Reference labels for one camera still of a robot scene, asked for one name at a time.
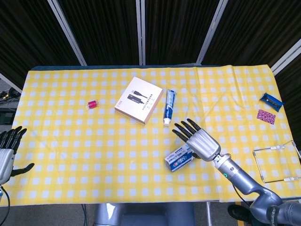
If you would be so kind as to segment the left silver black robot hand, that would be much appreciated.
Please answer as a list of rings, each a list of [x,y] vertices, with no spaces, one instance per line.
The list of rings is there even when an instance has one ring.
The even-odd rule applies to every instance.
[[[0,134],[0,185],[7,183],[11,177],[24,174],[34,167],[34,163],[30,163],[25,168],[13,169],[15,156],[19,148],[21,139],[27,129],[22,126]]]

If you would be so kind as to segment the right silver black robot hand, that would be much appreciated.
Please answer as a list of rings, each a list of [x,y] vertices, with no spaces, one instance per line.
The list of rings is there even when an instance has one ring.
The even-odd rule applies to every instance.
[[[219,143],[192,119],[174,124],[172,132],[194,152],[193,156],[204,161],[213,161],[221,152]]]

